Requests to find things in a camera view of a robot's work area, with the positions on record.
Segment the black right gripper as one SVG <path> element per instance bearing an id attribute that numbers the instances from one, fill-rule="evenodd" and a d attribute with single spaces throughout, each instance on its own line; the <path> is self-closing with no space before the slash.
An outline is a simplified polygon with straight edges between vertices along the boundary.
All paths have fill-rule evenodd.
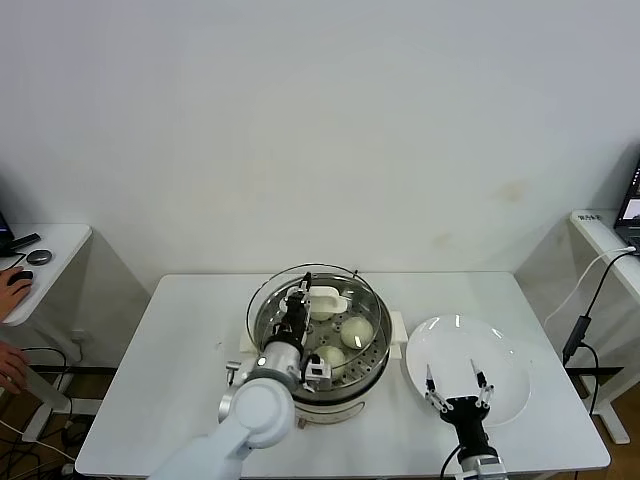
<path id="1" fill-rule="evenodd" d="M 455 429 L 458 442 L 463 450 L 492 450 L 483 421 L 490 412 L 490 399 L 495 386 L 488 382 L 484 371 L 471 359 L 479 393 L 476 396 L 446 399 L 439 394 L 429 364 L 426 365 L 425 399 L 440 412 L 440 418 Z"/>

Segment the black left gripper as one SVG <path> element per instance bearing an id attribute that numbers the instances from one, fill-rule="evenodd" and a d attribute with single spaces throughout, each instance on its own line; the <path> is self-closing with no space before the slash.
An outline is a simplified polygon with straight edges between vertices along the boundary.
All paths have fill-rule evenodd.
<path id="1" fill-rule="evenodd" d="M 280 309 L 286 310 L 279 328 L 279 334 L 293 342 L 302 344 L 309 321 L 309 295 L 313 274 L 306 272 L 299 285 L 297 294 L 286 296 L 280 301 Z"/>

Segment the person left hand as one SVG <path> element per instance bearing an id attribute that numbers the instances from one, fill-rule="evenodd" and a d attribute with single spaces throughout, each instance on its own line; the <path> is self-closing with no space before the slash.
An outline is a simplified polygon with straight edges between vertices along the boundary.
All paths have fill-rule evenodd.
<path id="1" fill-rule="evenodd" d="M 0 349 L 1 387 L 12 394 L 26 388 L 28 358 L 23 351 L 2 343 Z"/>

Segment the person right hand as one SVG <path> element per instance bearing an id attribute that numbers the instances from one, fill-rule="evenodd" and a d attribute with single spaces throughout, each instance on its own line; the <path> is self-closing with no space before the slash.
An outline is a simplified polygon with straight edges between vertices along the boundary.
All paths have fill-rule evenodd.
<path id="1" fill-rule="evenodd" d="M 30 293 L 33 280 L 26 277 L 22 267 L 1 272 L 0 320 L 4 322 L 19 303 Z"/>

